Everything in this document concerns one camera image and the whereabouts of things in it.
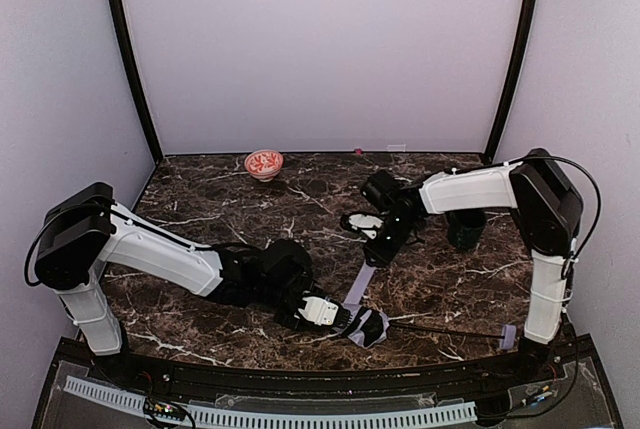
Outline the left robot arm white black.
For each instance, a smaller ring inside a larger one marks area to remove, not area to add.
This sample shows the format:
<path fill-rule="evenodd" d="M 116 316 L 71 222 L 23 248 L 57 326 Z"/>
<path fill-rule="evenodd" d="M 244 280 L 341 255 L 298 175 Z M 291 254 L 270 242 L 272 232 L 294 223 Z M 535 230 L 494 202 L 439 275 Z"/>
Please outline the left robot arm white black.
<path fill-rule="evenodd" d="M 46 215 L 24 263 L 26 283 L 56 292 L 96 356 L 112 356 L 125 335 L 94 267 L 120 264 L 219 304 L 275 309 L 287 327 L 330 324 L 336 306 L 318 292 L 311 260 L 296 242 L 265 249 L 246 243 L 203 245 L 131 213 L 106 183 L 94 183 Z"/>

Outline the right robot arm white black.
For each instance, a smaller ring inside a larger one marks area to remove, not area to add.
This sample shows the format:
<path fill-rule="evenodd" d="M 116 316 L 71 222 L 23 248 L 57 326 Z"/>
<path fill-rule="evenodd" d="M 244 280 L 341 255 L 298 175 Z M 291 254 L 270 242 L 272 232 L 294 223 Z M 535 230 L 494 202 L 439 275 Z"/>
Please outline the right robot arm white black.
<path fill-rule="evenodd" d="M 371 175 L 361 194 L 382 213 L 382 224 L 364 245 L 373 267 L 391 263 L 418 221 L 446 215 L 478 238 L 482 210 L 502 208 L 512 218 L 533 261 L 525 339 L 549 344 L 569 303 L 574 266 L 590 233 L 582 234 L 584 201 L 563 172 L 567 159 L 542 148 L 478 168 L 438 172 L 404 184 L 385 170 Z"/>

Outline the lavender folding umbrella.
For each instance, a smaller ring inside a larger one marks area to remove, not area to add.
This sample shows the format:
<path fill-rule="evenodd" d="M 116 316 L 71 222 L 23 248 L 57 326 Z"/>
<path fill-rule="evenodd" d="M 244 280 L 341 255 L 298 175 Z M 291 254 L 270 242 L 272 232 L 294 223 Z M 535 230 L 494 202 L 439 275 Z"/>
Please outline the lavender folding umbrella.
<path fill-rule="evenodd" d="M 467 338 L 486 338 L 499 341 L 500 350 L 512 349 L 515 345 L 517 328 L 514 325 L 504 325 L 501 334 L 484 334 L 469 331 L 456 331 L 403 323 L 399 319 L 389 318 L 384 312 L 365 307 L 361 304 L 364 293 L 376 271 L 376 268 L 364 262 L 354 282 L 352 283 L 340 309 L 346 311 L 346 324 L 338 327 L 335 332 L 359 347 L 369 349 L 387 339 L 390 327 L 402 330 L 445 334 Z"/>

